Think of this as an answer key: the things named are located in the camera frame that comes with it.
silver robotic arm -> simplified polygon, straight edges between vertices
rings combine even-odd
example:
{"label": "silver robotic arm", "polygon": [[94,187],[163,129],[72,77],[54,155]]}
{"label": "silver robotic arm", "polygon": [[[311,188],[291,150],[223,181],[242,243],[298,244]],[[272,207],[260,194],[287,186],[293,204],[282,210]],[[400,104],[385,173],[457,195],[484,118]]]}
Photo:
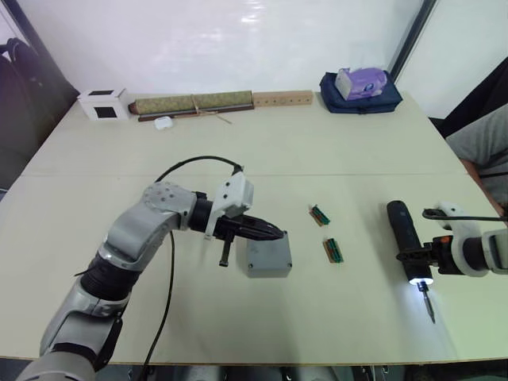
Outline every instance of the silver robotic arm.
{"label": "silver robotic arm", "polygon": [[222,266],[227,266],[235,236],[258,241],[282,238],[283,232],[274,225],[243,215],[252,196],[252,184],[243,172],[219,186],[213,203],[205,194],[175,184],[149,186],[141,200],[113,223],[44,332],[41,358],[17,380],[94,379],[113,355],[134,284],[171,230],[191,228],[224,240]]}

wooden block with holes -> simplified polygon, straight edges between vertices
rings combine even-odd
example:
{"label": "wooden block with holes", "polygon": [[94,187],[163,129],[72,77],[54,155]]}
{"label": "wooden block with holes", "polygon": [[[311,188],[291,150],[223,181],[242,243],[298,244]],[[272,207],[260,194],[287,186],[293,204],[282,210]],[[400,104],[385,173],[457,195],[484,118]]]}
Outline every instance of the wooden block with holes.
{"label": "wooden block with holes", "polygon": [[311,90],[267,91],[252,94],[255,107],[311,105],[314,94]]}

robotic arm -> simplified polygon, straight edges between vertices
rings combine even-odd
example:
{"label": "robotic arm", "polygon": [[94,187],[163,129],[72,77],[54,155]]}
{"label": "robotic arm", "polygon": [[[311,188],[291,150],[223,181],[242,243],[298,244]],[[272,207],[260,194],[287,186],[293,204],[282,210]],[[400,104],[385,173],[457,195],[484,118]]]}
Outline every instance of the robotic arm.
{"label": "robotic arm", "polygon": [[453,236],[435,237],[423,248],[401,251],[397,258],[404,264],[437,266],[445,275],[480,277],[489,271],[508,275],[508,229],[482,234],[475,221],[461,219],[468,215],[451,202],[438,203],[436,209],[425,210],[424,216],[438,220]]}
{"label": "robotic arm", "polygon": [[91,381],[113,355],[130,292],[164,238],[173,229],[203,232],[225,242],[220,261],[228,265],[235,236],[276,240],[283,231],[243,215],[253,186],[238,171],[217,189],[215,202],[172,183],[154,183],[111,227],[88,269],[75,281],[40,343],[40,356],[18,377]]}

blue bag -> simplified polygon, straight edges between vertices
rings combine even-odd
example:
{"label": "blue bag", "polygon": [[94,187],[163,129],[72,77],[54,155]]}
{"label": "blue bag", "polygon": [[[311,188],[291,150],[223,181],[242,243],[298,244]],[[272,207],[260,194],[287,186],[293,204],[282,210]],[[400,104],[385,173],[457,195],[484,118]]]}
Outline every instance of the blue bag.
{"label": "blue bag", "polygon": [[390,113],[402,101],[400,93],[394,85],[387,71],[387,84],[383,93],[375,97],[346,101],[335,87],[337,73],[325,73],[319,83],[321,86],[321,97],[330,113],[334,114],[375,114]]}

person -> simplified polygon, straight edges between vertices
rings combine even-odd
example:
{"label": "person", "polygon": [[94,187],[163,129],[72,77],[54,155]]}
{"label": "person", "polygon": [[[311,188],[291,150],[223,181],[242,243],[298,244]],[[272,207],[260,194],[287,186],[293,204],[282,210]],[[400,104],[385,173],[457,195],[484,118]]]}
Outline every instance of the person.
{"label": "person", "polygon": [[508,210],[508,104],[446,138],[500,216]]}

